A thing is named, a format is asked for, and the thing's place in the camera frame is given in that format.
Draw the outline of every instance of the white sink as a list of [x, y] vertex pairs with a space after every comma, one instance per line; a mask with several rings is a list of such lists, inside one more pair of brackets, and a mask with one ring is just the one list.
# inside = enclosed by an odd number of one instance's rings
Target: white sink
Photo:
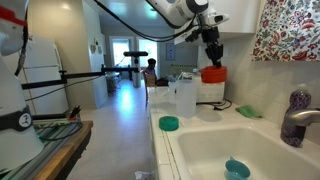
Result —
[[223, 124], [167, 133], [182, 180], [223, 180], [234, 157], [251, 171], [250, 180], [319, 180], [320, 147], [283, 143], [269, 122]]

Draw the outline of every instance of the chrome faucet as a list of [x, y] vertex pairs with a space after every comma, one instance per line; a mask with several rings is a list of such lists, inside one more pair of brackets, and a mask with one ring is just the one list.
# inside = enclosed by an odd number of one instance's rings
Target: chrome faucet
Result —
[[297, 126], [310, 126], [312, 123], [320, 123], [320, 108], [291, 111], [285, 114], [284, 120]]

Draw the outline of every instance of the green sponge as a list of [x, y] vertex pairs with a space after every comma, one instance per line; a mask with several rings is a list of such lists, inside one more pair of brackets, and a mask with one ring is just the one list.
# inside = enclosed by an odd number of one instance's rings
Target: green sponge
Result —
[[163, 116], [159, 119], [159, 128], [164, 131], [174, 131], [179, 128], [179, 119], [174, 116]]
[[247, 118], [262, 118], [261, 114], [259, 114], [256, 110], [253, 109], [250, 105], [244, 105], [236, 108], [236, 110]]

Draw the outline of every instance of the tile floor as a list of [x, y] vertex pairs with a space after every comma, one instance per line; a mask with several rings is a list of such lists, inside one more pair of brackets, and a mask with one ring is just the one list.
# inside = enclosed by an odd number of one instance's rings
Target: tile floor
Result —
[[135, 180], [136, 171], [153, 171], [144, 82], [122, 80], [103, 107], [82, 110], [93, 120], [92, 136], [69, 180]]

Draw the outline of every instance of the tile backsplash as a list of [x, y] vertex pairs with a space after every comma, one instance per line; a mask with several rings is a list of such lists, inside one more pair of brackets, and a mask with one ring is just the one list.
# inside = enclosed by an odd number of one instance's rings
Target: tile backsplash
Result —
[[[310, 107], [320, 107], [319, 62], [254, 62], [251, 61], [255, 35], [221, 42], [224, 44], [222, 64], [228, 68], [225, 97], [239, 104], [250, 104], [265, 119], [281, 127], [289, 106], [291, 92], [304, 83], [311, 94]], [[198, 67], [212, 65], [199, 46]], [[320, 145], [320, 123], [307, 127], [306, 138]]]

